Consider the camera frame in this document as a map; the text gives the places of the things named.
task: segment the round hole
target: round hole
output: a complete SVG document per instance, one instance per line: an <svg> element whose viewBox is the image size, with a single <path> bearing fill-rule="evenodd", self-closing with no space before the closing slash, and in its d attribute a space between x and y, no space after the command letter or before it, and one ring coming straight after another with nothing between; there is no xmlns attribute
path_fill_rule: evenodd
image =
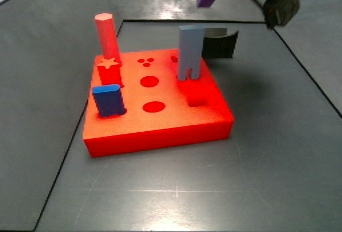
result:
<svg viewBox="0 0 342 232"><path fill-rule="evenodd" d="M144 87L153 87L158 84L158 79L154 76L145 76L141 78L140 84Z"/></svg>
<svg viewBox="0 0 342 232"><path fill-rule="evenodd" d="M160 101L150 101L142 105L142 110L148 113L160 112L165 108L165 104Z"/></svg>
<svg viewBox="0 0 342 232"><path fill-rule="evenodd" d="M170 56L170 61L172 61L173 63L176 63L176 62L177 62L177 58L176 58L175 56Z"/></svg>

